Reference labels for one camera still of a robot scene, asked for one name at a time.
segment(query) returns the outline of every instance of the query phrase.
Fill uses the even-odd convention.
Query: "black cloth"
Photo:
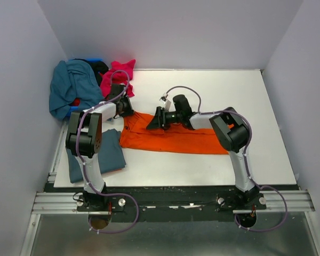
[[[102,76],[99,73],[101,73],[103,75],[106,72],[108,72],[108,70],[109,70],[108,66],[103,61],[91,62],[91,61],[87,61],[87,60],[83,60],[83,59],[76,59],[76,60],[85,61],[86,63],[88,63],[90,65],[90,67],[94,71],[98,86],[100,86],[101,82],[102,82]]]

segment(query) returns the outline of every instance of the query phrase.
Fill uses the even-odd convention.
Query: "orange shirt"
[[[189,154],[227,154],[219,144],[212,129],[188,130],[181,124],[171,124],[162,129],[146,130],[152,115],[135,112],[124,117],[124,128],[120,138],[123,148],[149,151],[166,151]]]

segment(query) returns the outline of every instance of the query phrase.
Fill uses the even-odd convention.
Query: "screw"
[[[260,204],[265,205],[267,200],[264,197],[260,197],[259,202]]]
[[[124,198],[121,198],[119,201],[118,201],[118,204],[119,206],[124,206],[126,204],[126,200]]]
[[[219,197],[218,200],[217,200],[217,203],[220,204],[220,205],[224,205],[224,203],[225,203],[224,202],[224,198]]]

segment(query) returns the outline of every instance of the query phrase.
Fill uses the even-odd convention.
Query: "metal floor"
[[[282,213],[258,214],[256,228],[272,227]],[[118,229],[125,224],[110,224]],[[34,256],[317,256],[304,213],[290,213],[284,226],[251,233],[233,222],[142,222],[127,232],[97,235],[84,215],[44,215],[34,243]]]

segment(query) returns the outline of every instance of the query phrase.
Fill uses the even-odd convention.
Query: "cable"
[[[198,98],[199,98],[198,113],[200,113],[200,112],[201,112],[202,98],[201,98],[201,96],[199,95],[199,93],[197,93],[195,90],[191,89],[190,87],[183,86],[183,85],[178,85],[178,86],[174,86],[174,87],[170,88],[169,90],[167,90],[166,94],[168,94],[170,91],[172,91],[173,89],[176,89],[176,88],[188,89],[188,90],[194,92],[194,93],[198,96]]]
[[[80,199],[79,197],[78,197],[78,199],[75,199],[75,196],[78,195],[79,193],[82,193],[82,192],[74,193],[74,195],[73,195],[73,200],[76,201],[76,202],[84,203],[84,201],[83,201],[82,199]]]
[[[110,83],[112,83],[112,81],[113,81],[113,76],[114,76],[117,72],[124,72],[124,73],[127,75],[127,85],[126,85],[126,87],[123,89],[123,91],[122,91],[118,96],[112,98],[111,100],[101,102],[101,103],[97,104],[96,106],[90,108],[88,111],[86,111],[86,112],[83,114],[83,116],[82,116],[82,118],[81,118],[81,121],[80,121],[80,123],[79,123],[78,130],[77,130],[77,137],[76,137],[76,154],[77,154],[77,156],[81,159],[81,161],[82,161],[82,163],[83,163],[84,179],[85,179],[85,181],[87,182],[87,184],[89,185],[89,187],[90,187],[96,194],[98,194],[98,195],[100,195],[100,196],[107,196],[107,197],[109,197],[109,196],[126,196],[126,197],[130,198],[130,199],[134,202],[134,204],[135,204],[135,206],[136,206],[136,208],[137,208],[136,217],[135,217],[134,221],[132,222],[132,224],[129,225],[128,227],[124,228],[124,229],[121,229],[121,230],[116,230],[116,231],[104,231],[104,230],[101,230],[101,229],[94,229],[94,228],[91,226],[91,219],[89,220],[90,230],[94,230],[94,231],[96,231],[97,233],[105,233],[105,234],[118,234],[118,233],[122,233],[122,232],[127,231],[128,229],[132,228],[132,227],[136,224],[136,222],[137,222],[137,220],[138,220],[138,218],[139,218],[139,206],[138,206],[138,203],[137,203],[137,201],[135,200],[135,198],[132,197],[131,195],[128,195],[128,194],[125,194],[125,193],[103,194],[103,193],[101,193],[100,191],[98,191],[98,190],[95,189],[95,187],[91,184],[91,181],[89,180],[89,178],[88,178],[88,176],[87,176],[86,167],[85,167],[85,160],[84,160],[83,156],[79,153],[79,137],[80,137],[80,134],[81,134],[83,122],[84,122],[85,117],[87,116],[87,114],[89,114],[90,112],[94,111],[94,110],[95,110],[96,108],[98,108],[98,107],[101,107],[101,106],[103,106],[103,105],[105,105],[105,104],[108,104],[108,103],[113,102],[114,100],[116,100],[117,98],[119,98],[120,96],[122,96],[122,95],[124,94],[124,92],[127,90],[128,86],[129,86],[130,78],[129,78],[128,73],[127,73],[126,71],[124,71],[124,70],[116,70],[115,72],[113,72],[112,75],[111,75],[111,78],[110,78]]]
[[[204,113],[200,113],[201,115],[213,115],[213,114],[222,114],[222,113],[227,113],[227,114],[233,114],[233,115],[236,115],[238,117],[240,117],[244,122],[245,124],[248,126],[248,129],[249,129],[249,139],[244,147],[244,150],[243,150],[243,156],[244,156],[244,164],[245,164],[245,169],[246,169],[246,174],[248,176],[248,178],[254,183],[254,185],[259,189],[259,190],[263,190],[265,188],[269,188],[275,192],[277,192],[279,194],[279,196],[282,198],[282,201],[284,203],[284,208],[285,208],[285,214],[284,214],[284,217],[282,219],[282,221],[272,227],[272,228],[268,228],[268,229],[252,229],[252,228],[246,228],[246,227],[243,227],[240,223],[239,223],[239,217],[237,214],[235,214],[235,222],[236,224],[238,225],[238,227],[240,229],[244,229],[244,230],[248,230],[248,231],[252,231],[252,232],[268,232],[268,231],[272,231],[274,229],[277,229],[279,228],[280,226],[283,225],[283,223],[286,221],[287,219],[287,216],[288,216],[288,207],[287,207],[287,202],[285,200],[285,198],[283,197],[283,195],[275,188],[271,187],[271,186],[268,186],[268,185],[264,185],[264,186],[260,186],[258,185],[254,179],[251,177],[251,174],[250,174],[250,169],[249,169],[249,163],[248,163],[248,160],[247,160],[247,154],[246,154],[246,151],[247,151],[247,148],[249,147],[250,145],[250,141],[252,139],[252,129],[251,129],[251,125],[249,123],[249,121],[244,117],[242,116],[241,114],[237,113],[237,112],[234,112],[234,111],[229,111],[229,110],[219,110],[219,111],[214,111],[214,112],[204,112]]]

